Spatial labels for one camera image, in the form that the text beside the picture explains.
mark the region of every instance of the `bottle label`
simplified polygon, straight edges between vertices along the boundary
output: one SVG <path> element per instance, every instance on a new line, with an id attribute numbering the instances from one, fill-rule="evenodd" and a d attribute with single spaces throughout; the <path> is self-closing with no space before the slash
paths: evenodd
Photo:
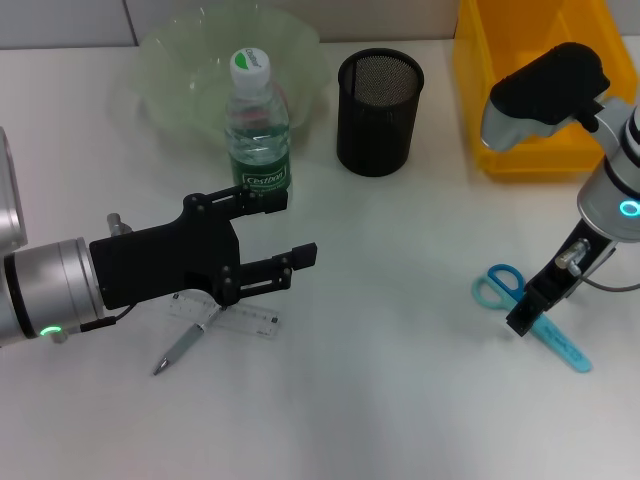
<path id="1" fill-rule="evenodd" d="M 268 165 L 249 165 L 231 157 L 231 169 L 236 185 L 246 183 L 256 192 L 284 190 L 291 183 L 289 152 Z"/>

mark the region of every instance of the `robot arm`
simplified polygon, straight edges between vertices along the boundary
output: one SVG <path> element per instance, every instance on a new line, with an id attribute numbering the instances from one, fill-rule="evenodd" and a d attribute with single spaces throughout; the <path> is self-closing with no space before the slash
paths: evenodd
<path id="1" fill-rule="evenodd" d="M 617 98 L 601 104 L 608 87 L 597 54 L 566 43 L 491 90 L 482 122 L 488 148 L 507 151 L 578 121 L 605 153 L 578 194 L 582 220 L 507 316 L 520 335 L 606 261 L 618 242 L 640 241 L 640 114 Z"/>
<path id="2" fill-rule="evenodd" d="M 0 251 L 27 243 L 13 161 L 0 129 Z M 135 305 L 186 289 L 203 290 L 223 307 L 288 289 L 293 271 L 315 264 L 308 244 L 259 262 L 240 263 L 231 220 L 287 207 L 287 193 L 246 185 L 192 194 L 166 225 L 132 232 L 110 215 L 112 237 L 86 247 L 82 238 L 8 253 L 0 262 L 0 346 L 48 334 L 113 325 L 103 308 Z"/>

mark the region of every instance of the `green status light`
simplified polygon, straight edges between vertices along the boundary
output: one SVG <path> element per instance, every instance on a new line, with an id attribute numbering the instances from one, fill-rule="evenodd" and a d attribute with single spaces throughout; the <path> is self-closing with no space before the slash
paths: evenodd
<path id="1" fill-rule="evenodd" d="M 50 333 L 58 333 L 61 332 L 62 328 L 56 326 L 56 325 L 51 325 L 50 327 L 44 328 L 40 331 L 40 335 L 42 335 L 43 337 L 45 335 L 49 335 Z"/>

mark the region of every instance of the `clear plastic ruler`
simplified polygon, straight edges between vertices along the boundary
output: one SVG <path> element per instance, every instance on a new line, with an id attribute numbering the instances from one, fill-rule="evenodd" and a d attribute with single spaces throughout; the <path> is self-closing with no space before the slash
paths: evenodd
<path id="1" fill-rule="evenodd" d="M 204 324 L 219 308 L 204 292 L 185 290 L 154 301 L 154 309 L 171 317 Z M 225 310 L 210 328 L 224 328 L 240 333 L 270 338 L 278 333 L 280 316 L 275 310 L 247 304 L 236 304 Z"/>

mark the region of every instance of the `bottle cap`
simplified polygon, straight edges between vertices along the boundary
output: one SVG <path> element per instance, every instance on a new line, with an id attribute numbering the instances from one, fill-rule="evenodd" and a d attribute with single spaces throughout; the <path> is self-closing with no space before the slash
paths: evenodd
<path id="1" fill-rule="evenodd" d="M 271 64 L 266 53 L 258 48 L 242 48 L 231 56 L 231 78 L 243 91 L 259 90 L 271 77 Z"/>

